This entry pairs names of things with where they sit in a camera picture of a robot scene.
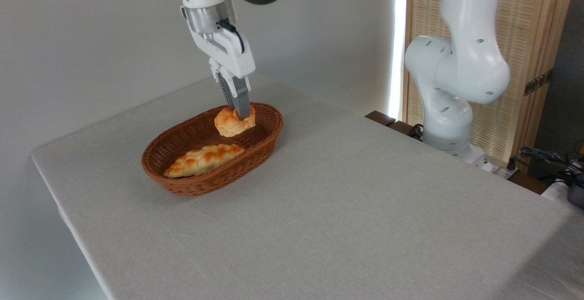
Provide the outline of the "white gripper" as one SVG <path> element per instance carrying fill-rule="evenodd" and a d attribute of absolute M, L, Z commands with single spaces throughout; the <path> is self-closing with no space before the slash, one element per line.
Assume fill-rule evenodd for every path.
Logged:
<path fill-rule="evenodd" d="M 250 82 L 246 77 L 256 69 L 250 44 L 228 20 L 221 20 L 212 25 L 213 33 L 198 33 L 186 17 L 193 40 L 198 48 L 206 53 L 213 78 L 221 87 L 227 105 L 234 110 L 240 120 L 251 115 L 248 92 Z M 221 67 L 225 67 L 234 77 L 223 77 Z"/>

